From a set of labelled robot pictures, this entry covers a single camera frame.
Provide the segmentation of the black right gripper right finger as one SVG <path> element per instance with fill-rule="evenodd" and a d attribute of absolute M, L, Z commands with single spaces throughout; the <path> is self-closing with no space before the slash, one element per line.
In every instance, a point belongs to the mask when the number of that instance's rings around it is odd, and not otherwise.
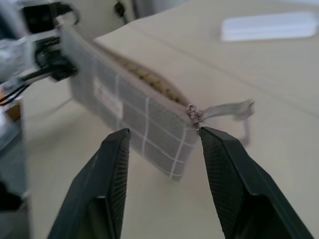
<path fill-rule="evenodd" d="M 238 139 L 210 127 L 201 127 L 199 136 L 225 238 L 313 238 L 273 178 Z"/>

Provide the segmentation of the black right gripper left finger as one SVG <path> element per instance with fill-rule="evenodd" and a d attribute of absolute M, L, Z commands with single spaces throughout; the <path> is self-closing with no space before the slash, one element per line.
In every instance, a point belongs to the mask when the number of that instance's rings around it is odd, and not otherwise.
<path fill-rule="evenodd" d="M 119 239 L 127 196 L 131 132 L 108 135 L 73 179 L 50 239 Z"/>

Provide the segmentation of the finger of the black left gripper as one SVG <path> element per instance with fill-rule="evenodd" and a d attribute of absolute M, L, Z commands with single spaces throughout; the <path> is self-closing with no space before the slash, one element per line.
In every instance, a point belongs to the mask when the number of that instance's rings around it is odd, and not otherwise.
<path fill-rule="evenodd" d="M 78 73 L 78 68 L 74 66 L 59 66 L 52 70 L 51 77 L 59 82 L 64 79 L 69 78 L 70 76 L 76 75 Z"/>

